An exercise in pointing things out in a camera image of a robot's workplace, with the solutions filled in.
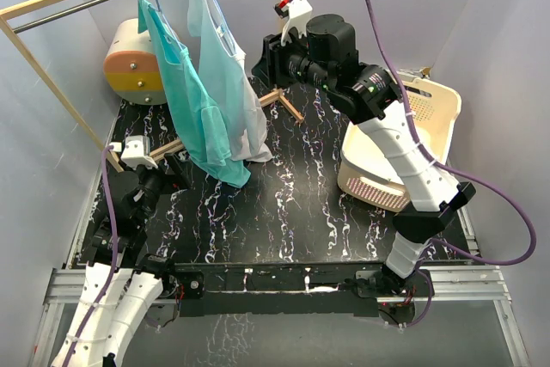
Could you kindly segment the teal t shirt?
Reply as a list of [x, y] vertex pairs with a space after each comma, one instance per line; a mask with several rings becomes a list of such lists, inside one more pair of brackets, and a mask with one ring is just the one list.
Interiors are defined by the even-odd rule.
[[137, 1], [137, 14], [138, 32], [150, 36], [173, 125], [191, 161], [211, 177], [243, 187], [250, 172], [231, 159], [221, 109], [199, 79], [186, 46], [148, 0]]

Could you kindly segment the white t shirt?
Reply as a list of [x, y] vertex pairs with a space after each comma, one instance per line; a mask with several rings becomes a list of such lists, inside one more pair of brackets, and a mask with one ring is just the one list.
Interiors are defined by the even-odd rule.
[[200, 38], [199, 77], [221, 110], [231, 158], [270, 161], [266, 116], [248, 81], [246, 53], [237, 44], [217, 0], [188, 1], [188, 32]]

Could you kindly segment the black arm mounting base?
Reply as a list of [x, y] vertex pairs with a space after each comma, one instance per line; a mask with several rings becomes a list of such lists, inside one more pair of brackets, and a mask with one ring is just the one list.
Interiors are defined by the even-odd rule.
[[386, 303], [431, 298], [431, 275], [400, 279], [380, 262], [178, 264], [155, 300], [181, 317], [348, 314], [376, 317]]

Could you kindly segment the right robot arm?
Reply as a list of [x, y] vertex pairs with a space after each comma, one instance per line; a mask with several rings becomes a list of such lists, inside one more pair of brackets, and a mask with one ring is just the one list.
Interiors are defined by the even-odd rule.
[[429, 240], [474, 196], [474, 186], [425, 158], [408, 128], [404, 92], [382, 67], [360, 62], [355, 29], [342, 16], [316, 16], [306, 23], [304, 35], [294, 28], [267, 35], [252, 73], [267, 87], [301, 83], [325, 92], [403, 181], [410, 200], [393, 218], [393, 246], [370, 285], [382, 293], [405, 294], [413, 287], [413, 273]]

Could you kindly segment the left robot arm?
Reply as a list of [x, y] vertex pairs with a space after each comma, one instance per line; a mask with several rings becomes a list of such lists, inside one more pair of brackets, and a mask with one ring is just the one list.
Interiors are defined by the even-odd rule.
[[82, 292], [53, 366], [120, 366], [150, 307], [159, 297], [180, 303], [190, 283], [176, 276], [174, 262], [155, 254], [141, 255], [146, 225], [161, 196], [191, 186], [191, 163], [176, 154], [165, 157], [168, 168], [140, 162], [123, 175], [136, 185], [113, 200], [108, 172], [101, 171], [107, 214], [99, 222], [86, 253]]

